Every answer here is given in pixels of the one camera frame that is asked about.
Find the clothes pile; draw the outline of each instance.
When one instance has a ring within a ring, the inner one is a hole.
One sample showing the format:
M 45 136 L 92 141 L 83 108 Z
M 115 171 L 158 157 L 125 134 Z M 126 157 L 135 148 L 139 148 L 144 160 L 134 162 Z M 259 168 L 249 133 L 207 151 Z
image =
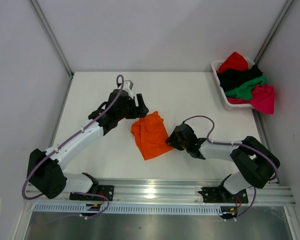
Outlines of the clothes pile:
M 275 112 L 275 89 L 266 83 L 263 72 L 239 53 L 232 53 L 216 72 L 227 100 L 231 104 L 251 104 L 264 114 Z

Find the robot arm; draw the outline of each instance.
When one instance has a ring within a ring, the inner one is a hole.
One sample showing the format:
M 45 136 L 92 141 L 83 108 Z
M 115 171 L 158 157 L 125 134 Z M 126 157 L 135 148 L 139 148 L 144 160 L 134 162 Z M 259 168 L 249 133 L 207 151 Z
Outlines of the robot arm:
M 221 159 L 236 164 L 239 171 L 227 176 L 218 187 L 218 194 L 223 202 L 251 186 L 262 189 L 275 172 L 268 160 L 250 149 L 238 146 L 238 143 L 264 154 L 276 168 L 280 166 L 279 160 L 252 136 L 247 136 L 242 141 L 229 142 L 228 145 L 213 144 L 206 138 L 197 138 L 194 130 L 183 123 L 175 127 L 166 142 L 175 149 L 186 150 L 193 158 Z
M 53 199 L 61 192 L 96 193 L 98 182 L 92 176 L 87 173 L 63 173 L 63 170 L 85 147 L 106 135 L 118 125 L 120 120 L 144 118 L 147 115 L 149 110 L 141 94 L 136 95 L 138 103 L 136 105 L 132 93 L 133 82 L 128 80 L 124 81 L 123 84 L 123 86 L 118 84 L 118 88 L 109 95 L 108 101 L 93 111 L 72 137 L 62 144 L 47 148 L 45 151 L 36 149 L 30 154 L 27 175 L 41 160 L 55 151 L 29 180 L 47 198 Z M 103 107 L 106 109 L 114 101 L 120 91 L 119 88 L 122 88 L 122 91 L 115 103 L 97 121 L 94 121 L 105 111 Z

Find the laundry basket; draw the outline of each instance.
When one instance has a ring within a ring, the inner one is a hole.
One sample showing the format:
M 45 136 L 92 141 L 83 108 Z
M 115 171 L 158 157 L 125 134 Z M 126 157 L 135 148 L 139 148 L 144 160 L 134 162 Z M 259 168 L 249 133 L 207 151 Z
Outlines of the laundry basket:
M 245 57 L 244 58 L 247 63 L 248 63 L 248 69 L 250 69 L 254 64 L 255 62 L 253 60 L 251 60 L 250 58 L 248 57 Z M 225 59 L 223 60 L 215 60 L 211 63 L 211 67 L 212 67 L 212 70 L 213 70 L 213 73 L 214 73 L 214 79 L 216 81 L 216 84 L 218 86 L 218 89 L 219 89 L 219 93 L 220 93 L 220 96 L 221 96 L 221 101 L 223 103 L 223 106 L 226 110 L 238 110 L 238 109 L 254 109 L 254 107 L 249 104 L 249 103 L 244 103 L 244 104 L 232 104 L 228 101 L 227 99 L 227 96 L 225 94 L 225 91 L 223 90 L 223 88 L 220 86 L 220 80 L 218 78 L 218 75 L 217 75 L 217 71 L 219 69 L 219 67 L 225 62 Z

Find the white tabletop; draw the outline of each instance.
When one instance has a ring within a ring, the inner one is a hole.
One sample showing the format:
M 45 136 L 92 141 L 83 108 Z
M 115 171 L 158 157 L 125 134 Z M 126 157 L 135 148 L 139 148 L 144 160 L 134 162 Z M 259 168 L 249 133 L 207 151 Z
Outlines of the white tabletop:
M 188 117 L 206 115 L 215 122 L 213 140 L 236 141 L 246 136 L 259 140 L 251 110 L 226 111 L 210 72 L 76 72 L 62 113 L 54 143 L 60 143 L 84 123 L 88 115 L 108 100 L 116 77 L 134 83 L 149 113 L 158 111 L 168 135 Z M 145 161 L 131 134 L 137 119 L 123 119 L 98 141 L 87 146 L 65 172 L 86 172 L 96 178 L 222 180 L 238 171 L 233 162 L 195 159 L 176 149 Z M 188 122 L 197 137 L 206 137 L 212 124 L 204 118 Z

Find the pink cloth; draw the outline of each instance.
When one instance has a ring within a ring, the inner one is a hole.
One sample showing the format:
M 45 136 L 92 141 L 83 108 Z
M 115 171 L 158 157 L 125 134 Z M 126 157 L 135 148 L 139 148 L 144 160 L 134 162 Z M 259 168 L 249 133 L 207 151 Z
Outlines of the pink cloth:
M 266 83 L 262 86 L 257 85 L 252 90 L 252 99 L 249 101 L 232 97 L 227 97 L 227 99 L 231 104 L 251 104 L 257 111 L 264 114 L 275 112 L 275 88 Z

